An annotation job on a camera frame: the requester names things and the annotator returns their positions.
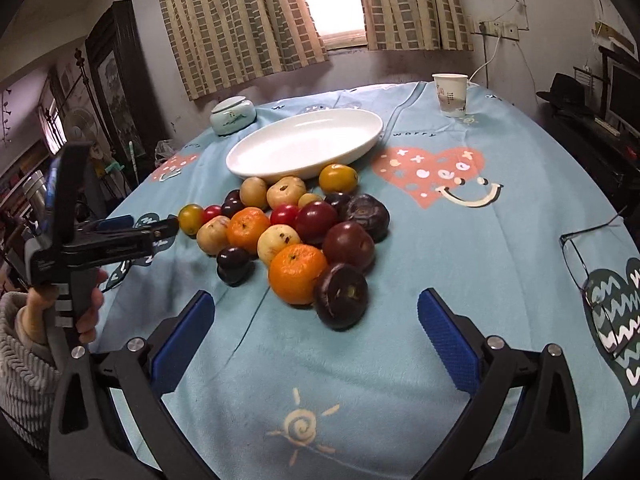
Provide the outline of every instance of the paper cup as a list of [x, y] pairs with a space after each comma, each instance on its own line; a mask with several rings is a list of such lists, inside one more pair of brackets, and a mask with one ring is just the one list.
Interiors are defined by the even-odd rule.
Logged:
[[436, 81], [440, 110], [446, 117], [462, 117], [466, 114], [466, 83], [463, 74], [433, 74]]

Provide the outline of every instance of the checkered curtain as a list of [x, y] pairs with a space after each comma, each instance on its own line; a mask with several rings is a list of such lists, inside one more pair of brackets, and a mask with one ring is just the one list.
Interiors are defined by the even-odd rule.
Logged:
[[362, 0], [370, 50], [473, 50], [460, 0]]
[[324, 61], [305, 0], [160, 0], [190, 100]]

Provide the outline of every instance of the computer monitor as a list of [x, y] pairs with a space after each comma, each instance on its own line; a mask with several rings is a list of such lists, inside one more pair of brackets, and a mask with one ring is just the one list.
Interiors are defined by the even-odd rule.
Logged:
[[614, 64], [609, 112], [640, 137], [640, 76]]

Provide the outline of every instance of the human hand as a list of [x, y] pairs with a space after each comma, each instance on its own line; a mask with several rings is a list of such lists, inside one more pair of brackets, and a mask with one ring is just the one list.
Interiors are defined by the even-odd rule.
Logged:
[[[107, 279], [107, 273], [99, 269], [97, 284]], [[47, 334], [44, 327], [42, 314], [53, 306], [58, 298], [58, 288], [55, 285], [41, 285], [29, 289], [27, 305], [22, 314], [22, 328], [27, 336], [36, 343], [46, 344]], [[76, 323], [76, 329], [80, 334], [80, 342], [88, 344], [95, 341], [95, 327], [98, 325], [98, 311], [104, 303], [104, 296], [97, 286], [91, 292], [91, 307]]]

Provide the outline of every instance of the framed painting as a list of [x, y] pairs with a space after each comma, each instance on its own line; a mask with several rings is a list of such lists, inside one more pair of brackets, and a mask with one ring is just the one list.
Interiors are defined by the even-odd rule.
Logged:
[[132, 153], [142, 182], [155, 170], [156, 144], [170, 136], [153, 98], [131, 0], [113, 2], [84, 46], [108, 138], [136, 187]]

